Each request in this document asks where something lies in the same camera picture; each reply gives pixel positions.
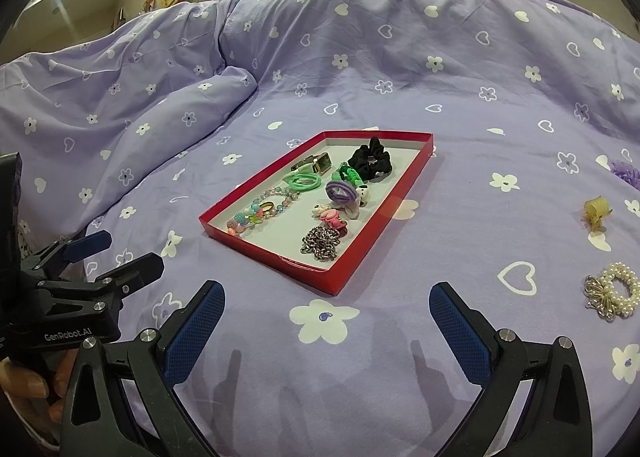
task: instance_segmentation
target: wristwatch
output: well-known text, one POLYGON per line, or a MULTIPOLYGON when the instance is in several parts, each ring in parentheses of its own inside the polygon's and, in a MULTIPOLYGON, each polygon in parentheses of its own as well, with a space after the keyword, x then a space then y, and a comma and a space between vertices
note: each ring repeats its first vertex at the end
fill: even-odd
POLYGON ((331 159, 329 158, 329 154, 326 152, 322 152, 318 155, 310 155, 306 157, 302 161, 295 163, 291 167, 291 171, 296 171, 302 168, 303 166, 310 164, 312 165, 313 173, 319 173, 320 175, 324 175, 327 170, 331 168, 331 159))

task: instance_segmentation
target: pearl hair tie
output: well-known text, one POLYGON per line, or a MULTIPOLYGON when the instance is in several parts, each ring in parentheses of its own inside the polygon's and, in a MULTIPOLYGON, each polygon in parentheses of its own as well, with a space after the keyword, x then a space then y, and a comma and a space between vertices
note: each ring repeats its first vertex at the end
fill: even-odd
POLYGON ((640 305, 640 282, 628 265, 622 262, 609 264, 599 277, 587 277, 584 280, 584 293, 589 299, 586 306, 595 309, 601 318, 613 322, 616 315, 626 318, 631 316, 640 305), (629 296, 623 297, 615 287, 613 281, 620 280, 626 285, 629 296))

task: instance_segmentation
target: blue gripper pad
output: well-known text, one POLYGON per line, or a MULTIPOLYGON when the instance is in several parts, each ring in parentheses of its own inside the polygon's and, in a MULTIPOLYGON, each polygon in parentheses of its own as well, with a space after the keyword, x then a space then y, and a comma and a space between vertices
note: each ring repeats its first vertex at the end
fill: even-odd
POLYGON ((197 303, 200 300, 191 315, 187 319, 183 319, 182 326, 164 351, 163 378, 169 387, 183 383, 189 377, 193 365, 196 364, 204 345, 225 310, 224 288, 218 282, 210 280, 205 285, 209 283, 213 285, 210 289, 205 290, 204 296, 199 296, 200 292, 198 292, 185 309, 175 311, 172 314, 172 316, 188 314, 194 301, 197 303))
POLYGON ((440 284, 431 288, 429 310, 466 379, 484 387, 491 376, 490 352, 440 284))
POLYGON ((86 257, 109 249, 110 246, 111 235, 109 231, 97 231, 97 233, 68 244, 62 254, 62 259, 70 263, 80 262, 86 257))

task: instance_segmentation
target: purple bedsheet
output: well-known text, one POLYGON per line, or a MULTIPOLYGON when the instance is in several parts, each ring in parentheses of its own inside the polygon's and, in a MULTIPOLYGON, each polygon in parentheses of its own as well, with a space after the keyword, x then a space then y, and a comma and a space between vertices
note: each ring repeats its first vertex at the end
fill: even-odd
POLYGON ((25 158, 20 213, 34 243, 108 209, 88 227, 114 239, 86 260, 91 280, 164 256, 162 279, 125 300, 124 339, 160 326, 203 281, 223 283, 226 311, 178 387, 223 456, 434 455, 478 393, 428 311, 442 280, 496 328, 571 338, 594 455, 613 446, 640 403, 640 319, 607 324, 581 286, 610 262, 638 270, 640 195, 607 168, 640 156, 640 44, 563 0, 218 0, 153 15, 4 66, 0 148, 25 158), (202 231, 200 213, 289 148, 375 126, 432 132, 437 150, 337 297, 202 231), (89 205, 87 186, 101 188, 89 205), (589 236, 582 204, 598 195, 614 212, 589 236))

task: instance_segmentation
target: black scrunchie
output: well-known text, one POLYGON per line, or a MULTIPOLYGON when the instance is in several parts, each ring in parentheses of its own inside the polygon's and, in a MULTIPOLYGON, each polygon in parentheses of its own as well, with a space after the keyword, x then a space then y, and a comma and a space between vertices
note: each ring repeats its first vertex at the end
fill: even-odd
POLYGON ((364 182, 375 179, 380 173, 391 173, 392 169, 389 153, 385 152, 385 147, 375 136, 369 140, 369 146, 363 144, 353 152, 348 163, 364 182), (370 163, 369 157, 373 157, 375 161, 370 163))

